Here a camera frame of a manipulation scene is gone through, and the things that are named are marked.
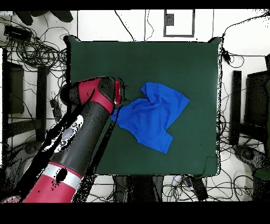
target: black cable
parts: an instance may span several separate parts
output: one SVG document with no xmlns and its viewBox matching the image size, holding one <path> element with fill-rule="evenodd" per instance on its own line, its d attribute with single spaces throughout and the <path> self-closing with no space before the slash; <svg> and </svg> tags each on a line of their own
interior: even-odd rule
<svg viewBox="0 0 270 224">
<path fill-rule="evenodd" d="M 148 11 L 147 22 L 148 22 L 148 24 L 149 24 L 149 25 L 151 26 L 151 28 L 152 28 L 152 34 L 151 34 L 151 36 L 147 37 L 146 41 L 147 41 L 149 38 L 151 38 L 151 37 L 153 36 L 153 33 L 154 33 L 154 28 L 153 28 L 153 26 L 152 26 L 152 25 L 149 23 L 149 21 L 148 21 L 149 13 L 150 13 L 150 10 Z"/>
<path fill-rule="evenodd" d="M 114 12 L 115 12 L 116 16 L 119 18 L 119 20 L 121 21 L 121 23 L 122 23 L 122 25 L 124 26 L 125 30 L 128 31 L 128 33 L 129 33 L 129 35 L 131 36 L 132 40 L 135 41 L 134 38 L 133 38 L 133 36 L 132 36 L 131 33 L 129 32 L 129 30 L 128 30 L 128 29 L 126 28 L 126 26 L 124 25 L 124 23 L 123 23 L 121 17 L 120 17 L 120 16 L 118 15 L 118 13 L 116 12 L 116 10 L 114 10 Z"/>
<path fill-rule="evenodd" d="M 234 178 L 234 181 L 233 181 L 233 187 L 234 187 L 234 192 L 235 192 L 235 196 L 236 196 L 236 198 L 237 198 L 237 200 L 238 201 L 240 201 L 240 199 L 239 199 L 239 197 L 238 197 L 238 195 L 242 195 L 242 194 L 238 194 L 237 192 L 236 192 L 236 187 L 235 187 L 235 181 L 238 179 L 238 178 L 241 178 L 241 177 L 245 177 L 245 178 L 248 178 L 248 179 L 250 179 L 252 182 L 253 182 L 253 179 L 252 178 L 250 178 L 249 176 L 247 176 L 247 175 L 239 175 L 239 176 L 237 176 L 237 177 L 235 177 Z"/>
</svg>

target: green tabletop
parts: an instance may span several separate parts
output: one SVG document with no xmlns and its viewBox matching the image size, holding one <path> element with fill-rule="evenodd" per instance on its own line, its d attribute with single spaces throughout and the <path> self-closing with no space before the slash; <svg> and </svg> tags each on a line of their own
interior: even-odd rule
<svg viewBox="0 0 270 224">
<path fill-rule="evenodd" d="M 71 82 L 97 76 L 120 77 L 126 98 L 144 98 L 145 82 L 168 86 L 190 99 L 167 129 L 173 136 L 168 154 L 137 143 L 115 126 L 97 174 L 215 175 L 218 45 L 196 42 L 78 42 L 71 45 Z M 97 147 L 110 119 L 104 127 Z"/>
</svg>

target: blue shirt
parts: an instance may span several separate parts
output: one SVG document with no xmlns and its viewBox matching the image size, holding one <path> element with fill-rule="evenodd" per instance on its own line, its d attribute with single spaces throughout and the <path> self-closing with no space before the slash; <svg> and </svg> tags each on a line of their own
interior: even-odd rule
<svg viewBox="0 0 270 224">
<path fill-rule="evenodd" d="M 146 82 L 141 91 L 146 98 L 122 107 L 117 124 L 134 135 L 138 143 L 167 154 L 173 137 L 166 130 L 182 113 L 189 99 L 158 83 Z M 116 114 L 117 109 L 111 116 L 112 121 Z"/>
</svg>

